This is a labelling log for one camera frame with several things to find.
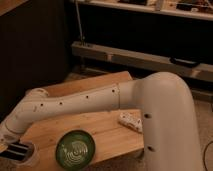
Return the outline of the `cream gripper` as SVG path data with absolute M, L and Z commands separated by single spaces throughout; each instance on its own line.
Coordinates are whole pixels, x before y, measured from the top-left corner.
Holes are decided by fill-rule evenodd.
M 10 144 L 17 142 L 20 139 L 20 135 L 0 132 L 0 153 L 4 152 Z

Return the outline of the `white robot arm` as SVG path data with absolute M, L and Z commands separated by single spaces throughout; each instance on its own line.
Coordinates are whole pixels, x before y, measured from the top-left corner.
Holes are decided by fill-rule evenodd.
M 204 171 L 192 94 L 170 72 L 60 97 L 35 88 L 0 123 L 0 145 L 17 142 L 34 122 L 59 114 L 129 108 L 142 113 L 148 171 Z

